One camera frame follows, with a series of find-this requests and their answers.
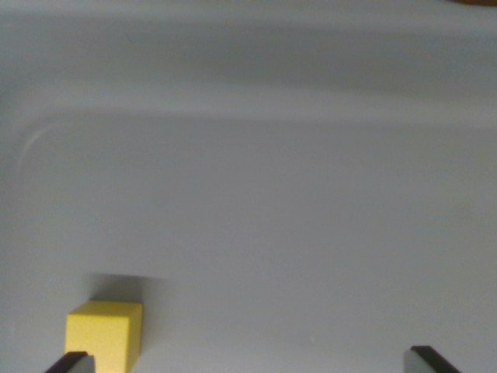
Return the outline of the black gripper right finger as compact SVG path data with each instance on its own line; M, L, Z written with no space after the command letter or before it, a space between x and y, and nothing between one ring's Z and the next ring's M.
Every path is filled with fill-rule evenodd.
M412 346L404 352L404 373L461 373L431 346Z

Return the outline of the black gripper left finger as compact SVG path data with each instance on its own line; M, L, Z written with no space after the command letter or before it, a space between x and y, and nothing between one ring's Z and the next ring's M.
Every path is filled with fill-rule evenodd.
M95 358L85 351L67 352L45 373L95 373Z

